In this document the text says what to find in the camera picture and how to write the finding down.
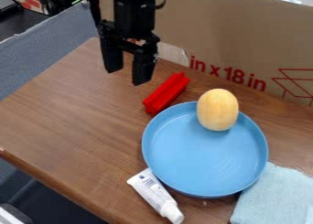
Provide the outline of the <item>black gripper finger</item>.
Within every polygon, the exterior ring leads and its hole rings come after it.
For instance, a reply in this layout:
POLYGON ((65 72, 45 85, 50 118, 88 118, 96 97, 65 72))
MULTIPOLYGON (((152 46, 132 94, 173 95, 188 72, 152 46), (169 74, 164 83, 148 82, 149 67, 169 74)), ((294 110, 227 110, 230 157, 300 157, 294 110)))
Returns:
POLYGON ((137 49, 133 53, 132 61, 132 83, 135 86, 148 82, 152 77, 157 52, 137 49))

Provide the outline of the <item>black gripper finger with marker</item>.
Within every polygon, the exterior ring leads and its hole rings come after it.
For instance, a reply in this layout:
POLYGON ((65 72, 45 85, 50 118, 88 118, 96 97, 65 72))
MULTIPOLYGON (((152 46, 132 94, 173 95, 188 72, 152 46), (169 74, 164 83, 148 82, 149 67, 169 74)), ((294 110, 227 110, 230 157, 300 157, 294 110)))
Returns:
POLYGON ((114 42, 108 39, 100 39, 100 47, 105 70, 112 73, 122 68, 122 52, 114 42))

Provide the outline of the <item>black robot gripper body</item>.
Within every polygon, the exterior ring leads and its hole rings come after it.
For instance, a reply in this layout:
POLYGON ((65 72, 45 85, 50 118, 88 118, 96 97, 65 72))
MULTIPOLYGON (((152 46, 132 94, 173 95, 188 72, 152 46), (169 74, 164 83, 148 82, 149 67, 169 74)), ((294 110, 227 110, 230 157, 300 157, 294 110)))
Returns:
POLYGON ((101 50, 104 54, 155 54, 159 37, 155 28, 156 0, 112 0, 112 19, 98 24, 101 50))

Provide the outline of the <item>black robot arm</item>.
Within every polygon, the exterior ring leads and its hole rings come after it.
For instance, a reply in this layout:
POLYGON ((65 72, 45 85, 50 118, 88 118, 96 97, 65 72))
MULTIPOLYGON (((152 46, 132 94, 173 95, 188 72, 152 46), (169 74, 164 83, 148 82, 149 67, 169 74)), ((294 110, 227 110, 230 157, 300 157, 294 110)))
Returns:
MULTIPOLYGON (((42 10, 54 16, 82 0, 38 0, 42 10)), ((122 68, 122 52, 133 55, 132 83, 149 81, 157 59, 159 37, 152 33, 155 11, 165 0, 113 0, 113 20, 100 17, 98 0, 89 3, 92 20, 97 27, 102 61, 108 73, 122 68)))

